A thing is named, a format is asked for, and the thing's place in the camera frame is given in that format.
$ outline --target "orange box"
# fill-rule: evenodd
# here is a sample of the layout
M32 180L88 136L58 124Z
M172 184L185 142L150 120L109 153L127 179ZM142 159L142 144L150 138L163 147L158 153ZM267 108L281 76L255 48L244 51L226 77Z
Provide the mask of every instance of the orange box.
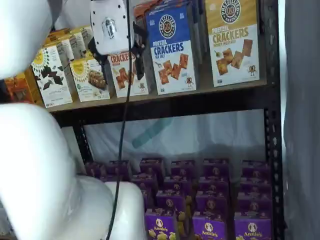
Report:
M4 82L12 102L30 103L43 107L41 94L30 67L17 76L6 78Z

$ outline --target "black metal shelf frame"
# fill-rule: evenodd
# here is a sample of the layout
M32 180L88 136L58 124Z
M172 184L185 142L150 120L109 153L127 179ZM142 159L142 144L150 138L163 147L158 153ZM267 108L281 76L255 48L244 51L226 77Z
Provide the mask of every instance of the black metal shelf frame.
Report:
M278 1L259 0L259 3L260 27L265 36L266 85L130 102L127 120L263 109L265 154L271 167L273 239L284 240ZM121 122L123 110L124 104L119 103L58 111L52 115L61 127L73 127L83 161L92 162L84 125Z

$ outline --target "black cable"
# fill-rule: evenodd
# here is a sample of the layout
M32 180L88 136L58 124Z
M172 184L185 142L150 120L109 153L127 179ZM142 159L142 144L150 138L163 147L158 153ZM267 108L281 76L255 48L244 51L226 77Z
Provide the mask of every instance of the black cable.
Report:
M122 146L124 142L124 133L126 127L126 118L127 118L127 109L130 100L130 91L131 91L131 81L132 81L132 47L131 47L131 23L130 23L130 11L129 11L129 0L126 0L126 21L128 27L128 45L129 45L129 81L128 81L128 93L126 95L126 100L124 104L124 111L123 111L123 120L122 120L122 127L120 133L120 142L119 142L119 154L118 154L118 169L120 169L120 161L122 160ZM110 239L112 228L114 226L115 217L116 217L116 210L117 210L117 203L118 203L118 195L119 195L119 186L120 186L120 174L119 171L117 172L117 180L116 180L116 188L115 188L115 196L114 196L114 203L113 203L113 210L111 215L111 220L109 224L108 234L106 236L106 240Z

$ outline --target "shelving unit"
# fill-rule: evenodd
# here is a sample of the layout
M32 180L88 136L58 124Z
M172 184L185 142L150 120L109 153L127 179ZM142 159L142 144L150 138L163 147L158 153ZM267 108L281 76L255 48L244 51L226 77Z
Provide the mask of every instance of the shelving unit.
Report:
M271 167L273 239L285 239L282 136L280 107L280 62L278 1L260 0L260 29L265 44L265 77L254 82L213 86L208 57L200 69L198 90L193 92L134 96L128 106L128 121L245 110L264 110L265 154ZM49 108L61 127L72 126L84 162L93 161L84 125L120 122L125 98L74 102Z

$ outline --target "white snack box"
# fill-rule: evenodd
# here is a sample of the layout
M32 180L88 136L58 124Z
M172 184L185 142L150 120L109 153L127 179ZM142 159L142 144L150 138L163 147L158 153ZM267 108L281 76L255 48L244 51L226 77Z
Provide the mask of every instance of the white snack box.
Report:
M60 41L40 49L31 67L46 108L73 102L76 88Z

